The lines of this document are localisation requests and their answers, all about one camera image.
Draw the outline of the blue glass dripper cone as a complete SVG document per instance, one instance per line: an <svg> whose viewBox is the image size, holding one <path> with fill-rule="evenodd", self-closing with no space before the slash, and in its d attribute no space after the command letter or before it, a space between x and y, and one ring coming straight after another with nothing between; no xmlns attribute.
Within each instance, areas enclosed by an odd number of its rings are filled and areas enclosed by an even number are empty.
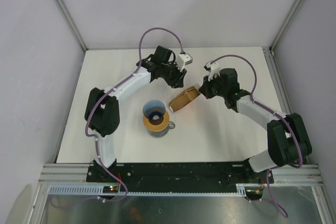
<svg viewBox="0 0 336 224"><path fill-rule="evenodd" d="M143 106L142 112L147 119L153 119L155 116L161 118L164 116L166 108L163 102L150 100Z"/></svg>

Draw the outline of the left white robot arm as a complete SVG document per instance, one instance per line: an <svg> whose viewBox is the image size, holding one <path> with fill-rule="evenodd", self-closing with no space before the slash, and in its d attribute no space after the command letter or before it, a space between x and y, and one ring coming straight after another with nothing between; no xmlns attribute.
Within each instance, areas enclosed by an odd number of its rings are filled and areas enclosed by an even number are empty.
<svg viewBox="0 0 336 224"><path fill-rule="evenodd" d="M184 87L186 65L193 58L181 52L157 46L148 57L140 58L131 74L109 89L93 88L89 93L85 111L85 134L94 137L96 143L96 162L100 165L98 176L105 182L115 178L116 162L113 134L120 124L120 103L143 86L162 78L171 88Z"/></svg>

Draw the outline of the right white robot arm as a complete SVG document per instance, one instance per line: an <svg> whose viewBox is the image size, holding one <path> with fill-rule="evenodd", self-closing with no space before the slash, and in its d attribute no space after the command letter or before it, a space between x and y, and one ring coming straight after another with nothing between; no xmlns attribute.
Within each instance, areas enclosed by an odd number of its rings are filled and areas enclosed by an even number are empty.
<svg viewBox="0 0 336 224"><path fill-rule="evenodd" d="M312 153L312 146L302 117L297 113L285 114L254 99L251 93L240 88L234 68L206 67L199 92L207 99L222 97L228 109L247 116L267 132L267 149L246 159L243 179L254 183L261 172L290 165L301 168L304 157Z"/></svg>

